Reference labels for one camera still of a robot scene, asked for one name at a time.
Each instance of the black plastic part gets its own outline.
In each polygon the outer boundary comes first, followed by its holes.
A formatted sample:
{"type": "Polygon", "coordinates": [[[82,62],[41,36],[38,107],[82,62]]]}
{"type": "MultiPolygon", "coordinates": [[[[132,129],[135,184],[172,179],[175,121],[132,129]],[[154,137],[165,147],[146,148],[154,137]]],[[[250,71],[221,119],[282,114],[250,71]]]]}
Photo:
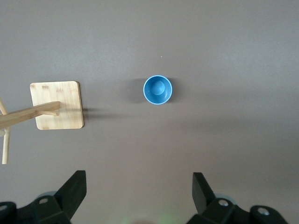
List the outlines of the black plastic part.
{"type": "Polygon", "coordinates": [[[287,224],[281,214],[273,208],[256,205],[250,209],[251,215],[258,221],[259,224],[287,224]],[[263,215],[258,212],[259,208],[264,208],[269,212],[269,215],[263,215]]]}
{"type": "Polygon", "coordinates": [[[235,206],[229,200],[216,198],[213,200],[206,210],[201,214],[201,216],[208,218],[209,220],[218,223],[218,224],[226,224],[232,219],[232,215],[234,213],[235,206]],[[219,204],[220,200],[224,200],[228,203],[227,206],[222,206],[219,204]]]}
{"type": "Polygon", "coordinates": [[[0,203],[0,224],[71,224],[85,195],[85,171],[77,171],[54,196],[42,196],[19,209],[12,202],[0,203]]]}
{"type": "Polygon", "coordinates": [[[54,195],[69,219],[73,217],[85,196],[86,173],[79,170],[54,195]]]}
{"type": "Polygon", "coordinates": [[[0,202],[0,223],[11,219],[16,212],[17,206],[13,202],[0,202]]]}
{"type": "Polygon", "coordinates": [[[216,198],[202,173],[193,173],[192,197],[198,214],[216,198]]]}
{"type": "Polygon", "coordinates": [[[187,224],[287,224],[273,208],[253,206],[249,213],[227,199],[216,198],[202,173],[193,173],[192,197],[198,214],[187,224]],[[269,214],[261,214],[259,208],[269,214]]]}
{"type": "Polygon", "coordinates": [[[217,224],[203,216],[194,215],[187,224],[217,224]]]}

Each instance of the wooden board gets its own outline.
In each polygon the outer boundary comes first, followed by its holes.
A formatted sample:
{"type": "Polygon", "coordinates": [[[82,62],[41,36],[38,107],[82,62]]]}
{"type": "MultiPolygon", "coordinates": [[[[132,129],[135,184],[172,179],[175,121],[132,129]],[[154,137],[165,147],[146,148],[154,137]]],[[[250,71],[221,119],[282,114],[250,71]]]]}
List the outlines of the wooden board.
{"type": "Polygon", "coordinates": [[[52,82],[32,83],[30,92],[33,106],[59,101],[59,115],[41,115],[36,117],[36,125],[40,130],[77,129],[84,125],[79,83],[52,82]]]}

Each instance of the cup rim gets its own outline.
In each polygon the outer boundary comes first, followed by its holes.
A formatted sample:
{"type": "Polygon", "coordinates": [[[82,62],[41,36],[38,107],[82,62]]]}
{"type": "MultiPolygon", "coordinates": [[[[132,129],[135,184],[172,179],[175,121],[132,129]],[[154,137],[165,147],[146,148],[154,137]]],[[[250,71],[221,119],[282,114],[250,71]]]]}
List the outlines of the cup rim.
{"type": "Polygon", "coordinates": [[[161,76],[161,75],[154,75],[154,76],[151,76],[151,77],[149,77],[149,78],[145,81],[145,83],[144,83],[144,85],[143,85],[143,94],[144,94],[144,97],[147,99],[147,101],[149,101],[151,104],[155,104],[155,105],[165,104],[165,103],[170,99],[170,97],[172,96],[172,84],[171,84],[171,82],[169,81],[169,79],[166,78],[165,76],[161,76]],[[145,95],[145,91],[144,91],[144,88],[145,88],[146,83],[147,83],[150,79],[152,79],[152,78],[154,78],[154,77],[161,77],[161,78],[165,79],[165,80],[169,83],[169,85],[170,85],[170,87],[171,87],[171,91],[170,91],[169,97],[168,97],[164,102],[159,103],[159,104],[151,102],[151,101],[146,97],[146,95],[145,95]]]}

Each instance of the metal screw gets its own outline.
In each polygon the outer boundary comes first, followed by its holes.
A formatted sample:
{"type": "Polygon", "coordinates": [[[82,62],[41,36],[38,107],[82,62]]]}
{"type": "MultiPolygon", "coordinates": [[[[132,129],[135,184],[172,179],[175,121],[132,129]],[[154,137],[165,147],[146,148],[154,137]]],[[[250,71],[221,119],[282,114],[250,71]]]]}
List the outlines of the metal screw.
{"type": "Polygon", "coordinates": [[[47,198],[43,198],[43,199],[39,200],[39,204],[45,204],[47,202],[48,202],[47,198]]]}
{"type": "Polygon", "coordinates": [[[258,208],[257,211],[264,216],[268,216],[270,213],[268,210],[266,210],[265,208],[258,208]]]}
{"type": "Polygon", "coordinates": [[[224,206],[224,207],[227,207],[227,206],[228,206],[228,202],[225,201],[225,200],[223,200],[223,199],[219,200],[218,203],[219,203],[219,205],[224,206]]]}
{"type": "Polygon", "coordinates": [[[0,211],[3,211],[3,210],[5,210],[5,209],[7,209],[7,205],[2,205],[2,206],[0,206],[0,211]]]}

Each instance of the bamboo base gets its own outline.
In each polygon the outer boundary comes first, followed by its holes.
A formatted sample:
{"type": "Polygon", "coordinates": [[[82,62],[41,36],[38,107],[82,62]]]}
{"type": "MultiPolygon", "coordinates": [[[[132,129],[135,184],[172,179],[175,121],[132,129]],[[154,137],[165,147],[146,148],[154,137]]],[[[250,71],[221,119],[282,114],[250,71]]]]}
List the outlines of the bamboo base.
{"type": "Polygon", "coordinates": [[[52,82],[32,83],[30,85],[33,106],[59,101],[60,109],[55,114],[36,117],[36,125],[40,130],[77,129],[84,125],[79,83],[52,82]]]}

